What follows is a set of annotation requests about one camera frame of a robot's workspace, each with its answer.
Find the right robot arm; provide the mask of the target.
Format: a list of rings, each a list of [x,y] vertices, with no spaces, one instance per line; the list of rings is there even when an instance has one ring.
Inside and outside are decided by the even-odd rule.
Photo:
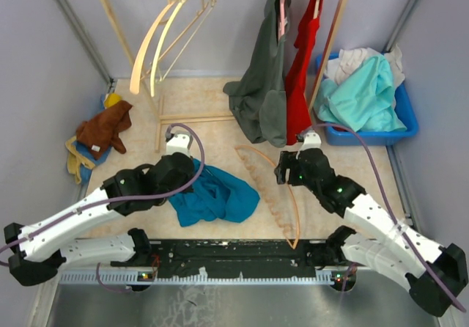
[[[442,317],[468,285],[464,251],[442,246],[394,221],[361,185],[337,175],[319,148],[283,151],[274,171],[279,184],[303,186],[329,213],[347,221],[328,237],[328,259],[356,262],[408,291],[428,314]]]

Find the orange wooden hanger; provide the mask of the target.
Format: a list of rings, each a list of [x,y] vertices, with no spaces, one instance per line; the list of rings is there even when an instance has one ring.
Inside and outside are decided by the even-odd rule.
[[[254,181],[287,244],[296,249],[300,241],[300,213],[292,188],[278,185],[270,176],[274,174],[276,164],[262,151],[242,144],[235,146],[234,151]]]

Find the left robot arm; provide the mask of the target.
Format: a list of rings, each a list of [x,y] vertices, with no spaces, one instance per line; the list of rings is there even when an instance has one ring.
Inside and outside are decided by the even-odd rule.
[[[156,164],[122,169],[80,202],[31,225],[11,223],[4,228],[10,274],[29,287],[54,278],[61,269],[108,263],[114,267],[143,266],[152,258],[144,230],[122,235],[82,238],[108,221],[163,205],[179,191],[189,191],[195,175],[190,156],[175,152]]]

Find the blue t shirt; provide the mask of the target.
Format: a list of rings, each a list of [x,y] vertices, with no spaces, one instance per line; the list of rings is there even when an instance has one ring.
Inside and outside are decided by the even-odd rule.
[[[205,164],[192,191],[169,198],[181,227],[217,219],[241,223],[256,210],[260,196],[246,181]]]

